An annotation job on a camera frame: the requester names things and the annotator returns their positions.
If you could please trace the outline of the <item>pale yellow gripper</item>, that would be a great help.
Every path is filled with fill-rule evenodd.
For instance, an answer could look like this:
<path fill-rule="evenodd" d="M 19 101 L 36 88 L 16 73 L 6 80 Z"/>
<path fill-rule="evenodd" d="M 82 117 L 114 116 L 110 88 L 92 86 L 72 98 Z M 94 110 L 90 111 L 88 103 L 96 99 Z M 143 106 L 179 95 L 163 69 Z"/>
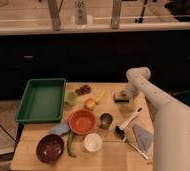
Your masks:
<path fill-rule="evenodd" d="M 124 90 L 120 92 L 122 102 L 126 103 L 131 112 L 136 110 L 135 99 L 132 96 L 128 96 Z"/>

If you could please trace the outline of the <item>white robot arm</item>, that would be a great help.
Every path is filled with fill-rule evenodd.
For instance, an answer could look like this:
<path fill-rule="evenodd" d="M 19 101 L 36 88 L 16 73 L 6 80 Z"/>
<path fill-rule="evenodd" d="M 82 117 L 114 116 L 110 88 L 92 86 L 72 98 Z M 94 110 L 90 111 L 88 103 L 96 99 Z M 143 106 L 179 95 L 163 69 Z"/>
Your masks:
<path fill-rule="evenodd" d="M 149 81 L 148 67 L 130 68 L 124 92 L 133 99 L 139 93 L 156 109 L 153 171 L 190 171 L 190 107 Z"/>

